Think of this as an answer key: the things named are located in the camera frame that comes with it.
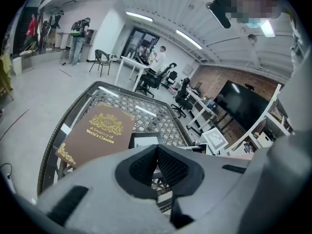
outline television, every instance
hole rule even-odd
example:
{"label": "television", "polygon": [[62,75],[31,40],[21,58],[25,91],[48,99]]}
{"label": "television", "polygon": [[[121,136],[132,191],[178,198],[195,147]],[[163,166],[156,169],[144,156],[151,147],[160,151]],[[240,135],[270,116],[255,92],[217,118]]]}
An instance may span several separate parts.
{"label": "television", "polygon": [[259,119],[269,102],[254,91],[227,81],[214,101],[246,131]]}

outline brick wall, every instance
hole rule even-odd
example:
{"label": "brick wall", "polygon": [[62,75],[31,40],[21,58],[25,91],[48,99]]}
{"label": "brick wall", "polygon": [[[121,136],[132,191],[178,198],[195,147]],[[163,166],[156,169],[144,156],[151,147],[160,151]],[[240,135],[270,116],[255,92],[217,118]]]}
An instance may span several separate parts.
{"label": "brick wall", "polygon": [[237,69],[201,66],[191,79],[191,85],[202,82],[200,91],[202,96],[215,98],[227,80],[245,86],[245,83],[254,87],[254,91],[266,100],[270,100],[278,85],[277,81],[253,73]]}
{"label": "brick wall", "polygon": [[[235,82],[239,85],[245,86],[245,83],[254,87],[257,94],[270,101],[278,85],[277,81],[271,80],[266,77],[262,77],[253,73],[248,73],[236,69],[221,68],[221,67],[209,67],[201,66],[191,79],[191,85],[196,86],[197,82],[202,82],[200,87],[201,97],[215,98],[227,80]],[[221,108],[218,109],[218,117],[221,118],[225,114],[225,111]],[[230,119],[230,116],[226,116],[219,124],[219,127],[225,125]],[[241,138],[245,130],[234,120],[224,130],[224,137],[228,141],[229,146],[234,144],[239,138]]]}

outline person with green backpack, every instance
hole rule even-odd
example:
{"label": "person with green backpack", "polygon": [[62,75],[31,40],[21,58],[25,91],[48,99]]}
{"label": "person with green backpack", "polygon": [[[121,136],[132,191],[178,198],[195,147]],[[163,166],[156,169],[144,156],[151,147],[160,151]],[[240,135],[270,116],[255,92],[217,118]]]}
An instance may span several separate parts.
{"label": "person with green backpack", "polygon": [[79,65],[78,57],[81,51],[84,37],[89,34],[88,28],[90,26],[90,18],[85,18],[75,22],[70,31],[70,35],[73,37],[71,48],[69,51],[69,64],[73,66]]}

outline black office chair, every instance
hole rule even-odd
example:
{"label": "black office chair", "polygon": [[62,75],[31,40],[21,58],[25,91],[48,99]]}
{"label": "black office chair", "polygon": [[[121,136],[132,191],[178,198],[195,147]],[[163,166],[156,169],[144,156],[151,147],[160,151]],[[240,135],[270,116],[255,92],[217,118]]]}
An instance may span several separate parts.
{"label": "black office chair", "polygon": [[[108,66],[108,73],[107,73],[107,75],[109,75],[109,70],[111,68],[111,62],[109,61],[109,55],[107,53],[105,53],[104,51],[101,51],[99,49],[97,49],[95,51],[95,53],[96,53],[96,61],[92,64],[92,67],[90,68],[89,72],[91,72],[91,69],[93,68],[93,65],[96,63],[96,64],[98,64],[97,70],[99,70],[99,66],[100,65],[102,66],[100,77],[102,77],[103,66]],[[101,59],[102,55],[105,55],[107,60],[102,60]]]}
{"label": "black office chair", "polygon": [[178,107],[174,104],[171,104],[171,108],[178,111],[179,113],[178,118],[181,118],[182,115],[184,118],[186,117],[186,114],[182,111],[182,109],[186,109],[186,110],[193,109],[193,105],[190,103],[190,100],[186,98],[187,96],[186,87],[189,83],[190,83],[190,79],[185,78],[183,80],[182,88],[178,91],[175,97],[176,103],[178,103],[180,106]]}
{"label": "black office chair", "polygon": [[166,67],[166,69],[163,72],[161,72],[158,76],[155,76],[154,74],[149,72],[146,75],[142,75],[140,81],[142,81],[143,84],[141,82],[142,85],[139,85],[136,88],[136,90],[143,91],[146,96],[147,93],[149,93],[154,98],[154,94],[150,91],[150,87],[158,89],[160,83],[162,82],[163,78],[169,72],[170,69],[171,67]]}
{"label": "black office chair", "polygon": [[166,79],[165,79],[165,82],[167,82],[167,84],[162,83],[161,85],[168,89],[170,85],[173,85],[175,83],[175,79],[176,78],[177,78],[177,72],[176,71],[172,71],[169,74],[169,76],[167,76]]}

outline white desk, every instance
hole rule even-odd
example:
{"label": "white desk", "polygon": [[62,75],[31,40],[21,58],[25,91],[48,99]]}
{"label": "white desk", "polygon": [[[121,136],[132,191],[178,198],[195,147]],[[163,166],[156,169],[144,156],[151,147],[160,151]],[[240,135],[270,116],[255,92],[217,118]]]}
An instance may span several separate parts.
{"label": "white desk", "polygon": [[[192,96],[196,102],[202,106],[202,110],[194,117],[194,119],[192,119],[190,121],[190,123],[188,124],[189,126],[191,126],[195,120],[197,120],[199,118],[199,116],[202,115],[202,113],[204,113],[205,111],[207,111],[208,113],[210,113],[212,116],[210,117],[210,119],[212,119],[214,116],[216,116],[216,114],[210,110],[210,108],[208,108],[205,103],[202,101],[201,98],[199,98],[190,88],[187,88],[186,91],[189,93],[188,96]],[[204,126],[206,126],[209,122],[210,122],[210,119],[208,119],[200,128],[199,130],[201,130]]]}
{"label": "white desk", "polygon": [[120,75],[120,71],[121,71],[121,69],[122,69],[122,67],[123,67],[123,63],[124,63],[124,62],[133,65],[133,69],[132,69],[132,71],[131,71],[131,74],[130,74],[130,76],[129,76],[129,79],[131,79],[131,76],[132,76],[132,74],[133,74],[133,71],[135,70],[136,67],[140,69],[140,71],[139,71],[139,73],[138,73],[138,76],[137,76],[137,79],[136,79],[136,82],[135,82],[135,85],[134,85],[134,87],[133,87],[133,89],[132,89],[132,92],[134,92],[134,91],[136,90],[136,88],[137,88],[138,81],[140,80],[141,75],[142,75],[144,69],[147,69],[147,68],[149,68],[149,67],[146,66],[146,65],[143,65],[143,64],[141,64],[141,63],[138,63],[137,61],[135,61],[135,60],[133,60],[133,59],[130,59],[130,58],[127,58],[127,57],[121,57],[121,63],[120,63],[120,65],[119,65],[118,72],[117,72],[117,76],[116,76],[115,83],[114,83],[115,86],[117,86],[117,81],[118,81],[118,78],[119,78],[119,75]]}

